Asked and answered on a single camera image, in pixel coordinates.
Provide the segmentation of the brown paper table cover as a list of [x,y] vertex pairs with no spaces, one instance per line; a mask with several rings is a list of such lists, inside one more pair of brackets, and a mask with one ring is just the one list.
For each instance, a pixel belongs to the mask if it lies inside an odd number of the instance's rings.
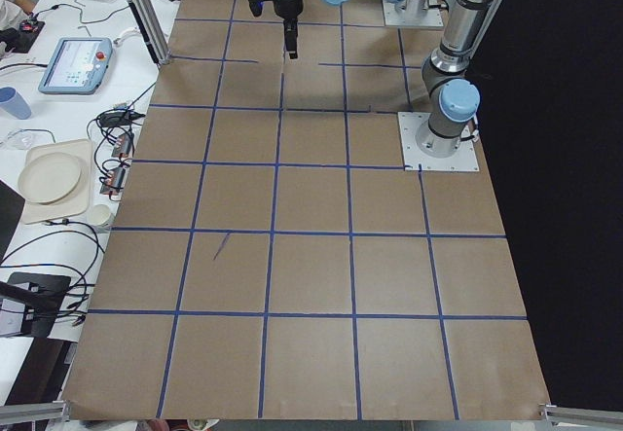
[[64,390],[81,420],[527,420],[548,401],[484,159],[449,127],[497,0],[182,0]]

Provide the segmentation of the aluminium frame post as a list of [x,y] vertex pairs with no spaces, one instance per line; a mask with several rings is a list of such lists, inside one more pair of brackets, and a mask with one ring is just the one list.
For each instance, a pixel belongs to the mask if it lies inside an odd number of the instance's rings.
[[127,0],[127,3],[152,61],[159,66],[169,64],[170,50],[151,0]]

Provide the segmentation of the beige tray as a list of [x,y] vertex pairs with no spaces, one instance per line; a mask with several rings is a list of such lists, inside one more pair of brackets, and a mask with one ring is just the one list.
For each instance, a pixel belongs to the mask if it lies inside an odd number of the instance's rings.
[[92,142],[77,139],[32,148],[18,178],[24,224],[84,213],[92,197]]

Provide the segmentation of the white paper cup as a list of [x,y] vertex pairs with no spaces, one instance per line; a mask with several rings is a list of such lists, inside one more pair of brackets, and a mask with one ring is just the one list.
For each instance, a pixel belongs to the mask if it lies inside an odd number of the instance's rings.
[[94,205],[86,214],[87,223],[98,233],[108,232],[111,229],[115,214],[106,204]]

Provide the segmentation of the beige round plate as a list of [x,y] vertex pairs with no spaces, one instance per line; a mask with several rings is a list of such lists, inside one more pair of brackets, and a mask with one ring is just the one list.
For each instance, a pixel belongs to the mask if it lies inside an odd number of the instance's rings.
[[79,183],[81,161],[50,153],[29,162],[18,178],[18,190],[29,202],[50,203],[67,196]]

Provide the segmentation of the blue plastic cup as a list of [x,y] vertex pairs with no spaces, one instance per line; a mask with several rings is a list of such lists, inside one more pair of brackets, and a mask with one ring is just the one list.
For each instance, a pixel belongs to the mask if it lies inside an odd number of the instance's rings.
[[15,88],[0,89],[0,104],[5,112],[19,120],[29,119],[32,115],[28,103]]

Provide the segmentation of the near teach pendant tablet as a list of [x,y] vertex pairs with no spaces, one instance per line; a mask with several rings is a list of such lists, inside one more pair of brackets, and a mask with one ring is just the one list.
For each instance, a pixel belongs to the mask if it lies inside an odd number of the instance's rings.
[[38,86],[43,94],[93,94],[113,53],[108,38],[61,38]]

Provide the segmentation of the black monitor stand base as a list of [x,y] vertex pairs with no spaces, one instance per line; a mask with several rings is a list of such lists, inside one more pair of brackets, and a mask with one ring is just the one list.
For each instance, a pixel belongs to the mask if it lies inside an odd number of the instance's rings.
[[14,272],[1,282],[1,337],[47,338],[71,278]]

